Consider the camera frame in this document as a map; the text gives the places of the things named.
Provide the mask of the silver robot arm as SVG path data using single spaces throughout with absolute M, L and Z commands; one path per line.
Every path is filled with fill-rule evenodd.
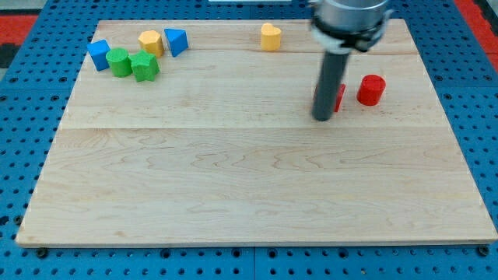
M 310 3 L 310 31 L 323 47 L 312 116 L 327 121 L 352 51 L 367 52 L 384 35 L 392 11 L 388 0 L 318 0 Z

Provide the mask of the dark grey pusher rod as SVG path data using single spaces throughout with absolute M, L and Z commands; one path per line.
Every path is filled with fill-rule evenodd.
M 315 120 L 328 121 L 332 117 L 348 59 L 349 54 L 324 53 L 311 111 Z

